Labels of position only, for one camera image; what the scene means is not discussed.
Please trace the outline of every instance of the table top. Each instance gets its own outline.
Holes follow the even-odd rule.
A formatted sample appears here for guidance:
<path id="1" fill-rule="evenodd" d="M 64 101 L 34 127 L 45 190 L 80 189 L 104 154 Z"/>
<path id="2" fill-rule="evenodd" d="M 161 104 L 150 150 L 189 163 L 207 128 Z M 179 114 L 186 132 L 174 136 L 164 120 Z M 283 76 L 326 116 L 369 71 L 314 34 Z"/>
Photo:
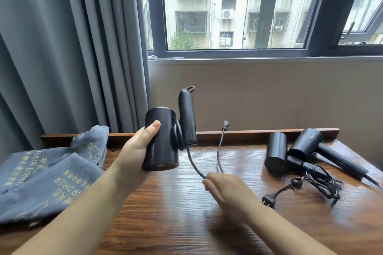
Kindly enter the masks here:
<path id="1" fill-rule="evenodd" d="M 382 172 L 341 142 L 326 144 L 383 182 Z M 265 152 L 264 144 L 221 148 L 223 170 L 242 177 L 259 198 L 294 176 L 271 175 L 263 165 Z M 105 169 L 118 153 L 108 150 Z M 216 146 L 193 147 L 191 155 L 202 173 L 218 171 Z M 272 254 L 249 228 L 223 215 L 205 191 L 186 152 L 180 152 L 179 161 L 176 169 L 152 172 L 145 184 L 126 199 L 97 254 Z M 383 192 L 366 180 L 359 182 L 334 166 L 319 164 L 344 182 L 342 198 L 332 206 L 332 200 L 304 183 L 300 190 L 278 195 L 275 210 L 339 255 L 381 254 Z M 0 254 L 10 254 L 40 229 L 2 230 Z"/>

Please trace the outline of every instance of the tree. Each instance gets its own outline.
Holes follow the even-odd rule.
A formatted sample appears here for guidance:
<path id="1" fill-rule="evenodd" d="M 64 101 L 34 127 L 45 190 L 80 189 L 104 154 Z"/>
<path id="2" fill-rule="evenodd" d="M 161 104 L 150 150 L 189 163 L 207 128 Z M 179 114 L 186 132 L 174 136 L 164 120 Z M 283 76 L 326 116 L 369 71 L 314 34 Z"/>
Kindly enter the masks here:
<path id="1" fill-rule="evenodd" d="M 188 31 L 177 31 L 170 38 L 170 50 L 197 50 L 199 46 L 194 43 L 193 35 Z"/>

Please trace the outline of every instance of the person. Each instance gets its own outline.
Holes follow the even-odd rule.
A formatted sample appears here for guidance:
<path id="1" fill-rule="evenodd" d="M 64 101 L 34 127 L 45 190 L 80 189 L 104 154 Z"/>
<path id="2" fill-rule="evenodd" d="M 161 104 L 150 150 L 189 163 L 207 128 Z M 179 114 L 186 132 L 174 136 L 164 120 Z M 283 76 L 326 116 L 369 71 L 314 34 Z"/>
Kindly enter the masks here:
<path id="1" fill-rule="evenodd" d="M 141 166 L 159 128 L 155 121 L 140 129 L 83 195 L 13 254 L 94 254 L 125 198 L 149 176 Z M 239 177 L 210 172 L 203 184 L 224 212 L 247 224 L 275 254 L 335 254 L 263 205 Z"/>

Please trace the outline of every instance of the gray curtain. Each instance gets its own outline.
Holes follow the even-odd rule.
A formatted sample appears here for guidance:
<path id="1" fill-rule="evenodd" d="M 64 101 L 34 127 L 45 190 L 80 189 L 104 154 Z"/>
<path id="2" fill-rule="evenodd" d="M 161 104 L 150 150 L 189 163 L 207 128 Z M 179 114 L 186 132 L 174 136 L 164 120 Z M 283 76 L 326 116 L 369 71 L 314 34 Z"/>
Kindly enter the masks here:
<path id="1" fill-rule="evenodd" d="M 143 26 L 142 0 L 0 0 L 3 155 L 42 147 L 44 133 L 142 127 Z"/>

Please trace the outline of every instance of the air conditioner unit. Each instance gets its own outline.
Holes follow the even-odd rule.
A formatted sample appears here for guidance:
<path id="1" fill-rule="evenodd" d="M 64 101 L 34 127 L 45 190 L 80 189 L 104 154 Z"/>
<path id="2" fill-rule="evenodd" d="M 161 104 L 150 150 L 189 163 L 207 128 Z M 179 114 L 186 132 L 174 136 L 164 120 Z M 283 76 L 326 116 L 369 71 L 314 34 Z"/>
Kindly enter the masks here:
<path id="1" fill-rule="evenodd" d="M 222 11 L 222 19 L 233 19 L 234 10 L 233 9 L 224 9 Z"/>

